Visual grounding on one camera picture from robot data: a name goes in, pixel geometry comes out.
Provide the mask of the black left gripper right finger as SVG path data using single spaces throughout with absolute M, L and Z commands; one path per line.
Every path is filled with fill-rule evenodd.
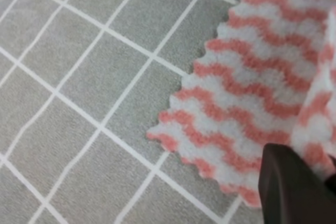
M 334 166 L 334 168 L 336 167 L 336 162 L 335 162 L 335 158 L 332 156 L 329 156 L 331 159 L 331 162 Z M 336 194 L 336 174 L 334 173 L 333 175 L 331 175 L 326 181 L 325 181 L 325 185 L 328 187 L 328 189 L 330 191 L 332 191 L 334 194 Z

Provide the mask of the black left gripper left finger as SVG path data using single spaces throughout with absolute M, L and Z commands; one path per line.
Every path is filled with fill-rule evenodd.
M 264 223 L 335 223 L 335 194 L 289 147 L 266 144 L 258 191 Z

